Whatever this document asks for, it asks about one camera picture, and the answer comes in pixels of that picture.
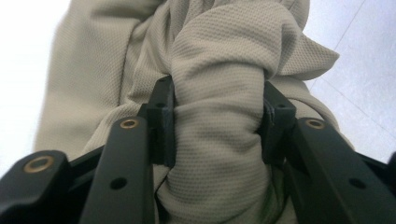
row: white floor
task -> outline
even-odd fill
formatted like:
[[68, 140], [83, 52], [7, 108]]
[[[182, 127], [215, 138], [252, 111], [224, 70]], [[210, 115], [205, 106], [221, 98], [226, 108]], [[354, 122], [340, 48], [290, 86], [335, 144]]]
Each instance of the white floor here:
[[[31, 152], [51, 39], [68, 2], [8, 1], [0, 9], [0, 176]], [[307, 82], [312, 94], [359, 152], [380, 161], [396, 151], [395, 11], [393, 0], [311, 0], [304, 30], [341, 55], [331, 71]]]

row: beige fabric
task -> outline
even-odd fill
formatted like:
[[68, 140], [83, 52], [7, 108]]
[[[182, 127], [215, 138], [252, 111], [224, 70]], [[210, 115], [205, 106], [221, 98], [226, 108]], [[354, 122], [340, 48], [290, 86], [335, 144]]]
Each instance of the beige fabric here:
[[[302, 34], [308, 8], [307, 0], [72, 1], [53, 47], [36, 150], [74, 159], [103, 145], [111, 123], [135, 115], [155, 81], [171, 75], [177, 164], [154, 166], [168, 222], [275, 222], [282, 177], [262, 163], [254, 133], [264, 80], [293, 99], [299, 117], [335, 125], [301, 81], [338, 57]], [[280, 220], [295, 220], [287, 208]]]

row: hole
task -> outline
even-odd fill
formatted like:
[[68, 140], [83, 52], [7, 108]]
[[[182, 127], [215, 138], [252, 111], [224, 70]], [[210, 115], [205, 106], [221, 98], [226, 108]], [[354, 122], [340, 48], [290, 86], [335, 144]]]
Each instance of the hole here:
[[26, 165], [23, 167], [23, 171], [30, 174], [38, 173], [51, 167], [53, 162], [54, 160], [51, 156], [37, 157], [26, 163]]
[[305, 124], [314, 129], [324, 129], [325, 126], [322, 121], [316, 119], [308, 119]]
[[137, 119], [127, 119], [121, 123], [121, 128], [123, 129], [132, 129], [136, 127], [139, 124], [139, 121]]
[[117, 179], [114, 179], [113, 181], [111, 181], [110, 187], [114, 190], [117, 190], [117, 189], [122, 189], [123, 187], [126, 186], [126, 184], [127, 184], [126, 179], [120, 177], [120, 178], [117, 178]]
[[163, 107], [165, 107], [165, 104], [159, 103], [159, 104], [156, 104], [156, 106], [159, 108], [163, 108]]
[[353, 187], [358, 188], [358, 189], [366, 188], [366, 184], [364, 184], [361, 180], [359, 180], [357, 178], [350, 178], [349, 184], [351, 184]]

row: metal grommet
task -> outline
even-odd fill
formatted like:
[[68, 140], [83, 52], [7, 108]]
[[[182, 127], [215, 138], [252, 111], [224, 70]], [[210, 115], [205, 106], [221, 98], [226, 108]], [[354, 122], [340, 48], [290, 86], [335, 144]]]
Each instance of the metal grommet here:
[[25, 173], [33, 174], [40, 171], [46, 170], [53, 164], [53, 157], [51, 156], [41, 156], [32, 159], [23, 167]]
[[325, 124], [318, 119], [308, 119], [305, 121], [305, 124], [313, 129], [324, 129]]
[[121, 128], [123, 129], [132, 129], [139, 125], [139, 121], [137, 119], [126, 119], [121, 123]]

